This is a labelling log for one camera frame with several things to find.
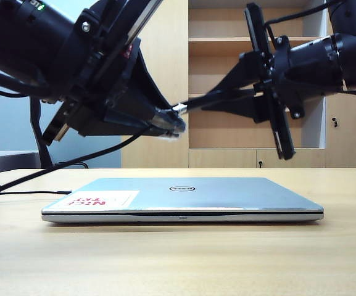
wooden table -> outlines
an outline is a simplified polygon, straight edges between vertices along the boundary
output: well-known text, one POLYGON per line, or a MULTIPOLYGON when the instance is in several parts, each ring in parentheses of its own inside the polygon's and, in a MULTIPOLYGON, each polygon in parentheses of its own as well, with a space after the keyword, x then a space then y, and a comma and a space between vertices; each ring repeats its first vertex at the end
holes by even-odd
POLYGON ((58 196, 2 195, 0 295, 356 295, 356 169, 60 170, 11 190, 152 176, 267 177, 324 206, 325 218, 61 226, 40 216, 58 196))

keyhole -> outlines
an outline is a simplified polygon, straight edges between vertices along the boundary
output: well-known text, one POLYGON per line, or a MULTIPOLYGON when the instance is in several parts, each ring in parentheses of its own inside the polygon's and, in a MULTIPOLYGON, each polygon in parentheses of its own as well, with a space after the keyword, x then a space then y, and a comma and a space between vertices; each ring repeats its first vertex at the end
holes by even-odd
POLYGON ((338 127, 337 118, 333 117, 331 120, 334 122, 334 127, 337 128, 338 127))

laptop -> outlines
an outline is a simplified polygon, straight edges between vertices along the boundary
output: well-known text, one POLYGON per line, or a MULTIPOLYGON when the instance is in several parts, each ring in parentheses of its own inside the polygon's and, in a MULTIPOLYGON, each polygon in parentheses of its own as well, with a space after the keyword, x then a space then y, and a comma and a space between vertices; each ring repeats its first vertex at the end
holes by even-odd
POLYGON ((104 178, 42 209, 57 223, 310 221, 323 207, 266 178, 104 178))

white sticker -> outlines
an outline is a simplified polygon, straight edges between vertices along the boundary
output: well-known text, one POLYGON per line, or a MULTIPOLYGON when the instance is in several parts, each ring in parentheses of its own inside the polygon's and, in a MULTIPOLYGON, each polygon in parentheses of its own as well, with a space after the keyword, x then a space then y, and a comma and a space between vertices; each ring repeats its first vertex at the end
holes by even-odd
POLYGON ((127 208, 139 191, 78 191, 51 205, 49 210, 117 210, 127 208))

wall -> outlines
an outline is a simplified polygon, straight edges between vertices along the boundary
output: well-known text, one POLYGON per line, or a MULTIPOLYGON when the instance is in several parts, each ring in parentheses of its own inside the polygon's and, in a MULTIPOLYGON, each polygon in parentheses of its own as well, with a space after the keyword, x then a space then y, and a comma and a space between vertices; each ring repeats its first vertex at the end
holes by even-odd
MULTIPOLYGON (((58 8, 72 20, 95 0, 46 0, 47 4, 58 8)), ((42 104, 41 128, 44 130, 56 113, 60 104, 42 104)), ((54 142, 49 148, 53 162, 69 160, 116 145, 120 136, 83 138, 74 130, 69 130, 61 142, 54 142)), ((36 143, 30 126, 29 101, 8 99, 0 96, 0 150, 36 150, 36 143)), ((120 152, 87 161, 90 167, 120 167, 120 152)))

